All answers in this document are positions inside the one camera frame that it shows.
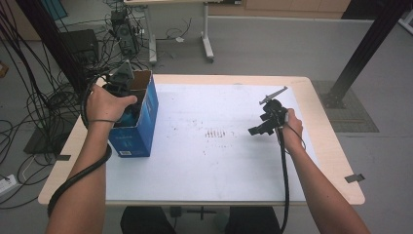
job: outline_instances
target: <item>left hand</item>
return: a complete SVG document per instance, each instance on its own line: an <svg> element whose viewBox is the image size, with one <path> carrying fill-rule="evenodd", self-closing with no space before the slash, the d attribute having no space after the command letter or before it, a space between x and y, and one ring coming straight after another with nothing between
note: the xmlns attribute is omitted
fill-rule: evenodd
<svg viewBox="0 0 413 234"><path fill-rule="evenodd" d="M137 102L135 96L114 97L99 85L92 86L86 107L88 120L108 120L116 122L128 105Z"/></svg>

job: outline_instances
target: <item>black tape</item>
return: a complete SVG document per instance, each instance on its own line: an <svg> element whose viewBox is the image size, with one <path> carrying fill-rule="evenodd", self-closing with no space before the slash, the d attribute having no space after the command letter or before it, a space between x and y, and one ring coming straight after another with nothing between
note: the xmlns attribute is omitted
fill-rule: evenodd
<svg viewBox="0 0 413 234"><path fill-rule="evenodd" d="M56 157L56 160L57 160L57 161L69 161L70 157L71 157L71 155L59 154L59 155Z"/></svg>
<svg viewBox="0 0 413 234"><path fill-rule="evenodd" d="M354 175L349 175L349 176L345 177L345 179L346 179L347 183L351 183L351 182L354 182L354 181L360 182L362 180L365 180L365 177L362 174L358 174L358 175L354 174Z"/></svg>

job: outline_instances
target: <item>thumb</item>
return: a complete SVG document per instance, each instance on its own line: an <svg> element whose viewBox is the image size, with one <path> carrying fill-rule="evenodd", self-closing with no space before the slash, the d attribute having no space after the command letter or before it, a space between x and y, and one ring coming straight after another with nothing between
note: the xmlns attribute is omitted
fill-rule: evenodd
<svg viewBox="0 0 413 234"><path fill-rule="evenodd" d="M121 97L121 102L124 106L128 106L130 104L136 103L137 97L136 96Z"/></svg>

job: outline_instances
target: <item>forearm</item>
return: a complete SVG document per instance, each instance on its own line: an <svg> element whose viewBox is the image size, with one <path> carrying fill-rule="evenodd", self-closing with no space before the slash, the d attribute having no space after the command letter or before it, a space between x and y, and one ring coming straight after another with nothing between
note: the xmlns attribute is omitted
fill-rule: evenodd
<svg viewBox="0 0 413 234"><path fill-rule="evenodd" d="M106 151L110 123L90 125L81 153L69 177L99 160ZM101 166L69 187L58 199L48 233L101 233L106 193L106 169Z"/></svg>
<svg viewBox="0 0 413 234"><path fill-rule="evenodd" d="M320 233L369 233L353 207L304 149L292 153L307 204Z"/></svg>

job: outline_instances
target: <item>cardboard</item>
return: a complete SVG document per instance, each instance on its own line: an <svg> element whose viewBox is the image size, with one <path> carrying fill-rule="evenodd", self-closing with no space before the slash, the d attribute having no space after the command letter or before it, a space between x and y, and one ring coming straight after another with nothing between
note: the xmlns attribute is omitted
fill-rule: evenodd
<svg viewBox="0 0 413 234"><path fill-rule="evenodd" d="M138 111L137 121L132 117L132 124L115 124L109 134L109 141L120 157L149 157L158 113L158 97L152 72L134 71L131 93L138 101L134 111Z"/></svg>

